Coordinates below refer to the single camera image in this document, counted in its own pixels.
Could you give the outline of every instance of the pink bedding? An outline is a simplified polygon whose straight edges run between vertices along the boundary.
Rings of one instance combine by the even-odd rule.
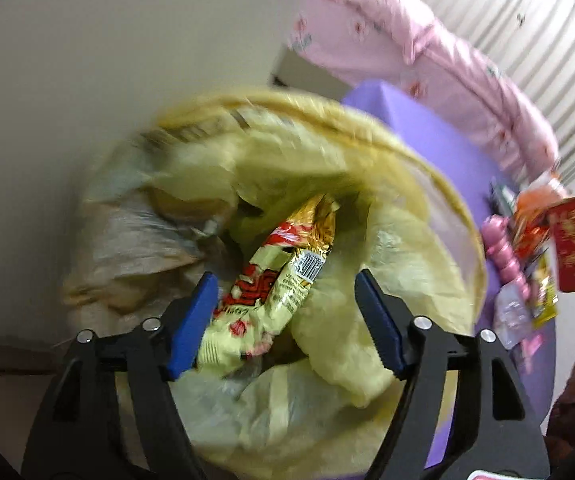
[[[420,0],[305,0],[289,46],[352,86],[370,78],[395,84],[515,179],[536,178],[558,158],[541,112]]]

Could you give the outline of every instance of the red paper cup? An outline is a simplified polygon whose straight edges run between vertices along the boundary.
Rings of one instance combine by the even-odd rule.
[[[575,196],[556,203],[547,212],[556,243],[561,292],[575,292]]]

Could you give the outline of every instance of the pink toy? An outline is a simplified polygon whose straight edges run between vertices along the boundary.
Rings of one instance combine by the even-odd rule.
[[[502,216],[488,217],[481,226],[481,237],[487,248],[486,254],[499,270],[503,284],[515,282],[524,300],[529,298],[530,289],[521,271],[521,264],[514,256],[509,240],[507,239],[507,223],[509,220]]]

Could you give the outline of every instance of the yellow trash bag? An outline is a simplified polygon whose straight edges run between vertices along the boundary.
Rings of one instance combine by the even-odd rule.
[[[340,208],[328,260],[274,344],[292,345],[292,357],[225,379],[190,370],[170,385],[196,451],[242,478],[369,468],[403,384],[381,364],[354,277],[369,268],[413,314],[471,333],[486,276],[467,208],[374,118],[267,89],[168,112],[97,165],[82,200],[65,295],[76,328],[107,335],[160,314],[206,269],[226,291],[267,234],[315,194]],[[442,420],[455,384],[448,377]]]

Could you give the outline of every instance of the purple surface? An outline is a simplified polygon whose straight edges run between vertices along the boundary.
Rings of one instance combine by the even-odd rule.
[[[487,197],[492,177],[511,184],[498,165],[463,134],[384,81],[364,82],[343,99],[343,104],[380,119],[399,134],[408,146],[439,168],[461,193],[477,226],[491,214]],[[498,273],[490,262],[487,262],[487,271],[487,297],[476,330],[491,328],[493,301],[501,288]],[[533,356],[534,371],[530,375],[522,374],[521,378],[536,417],[543,420],[550,409],[554,389],[554,321],[542,327],[540,333],[543,335],[543,345]],[[437,433],[428,465],[442,459],[447,436],[447,428]]]

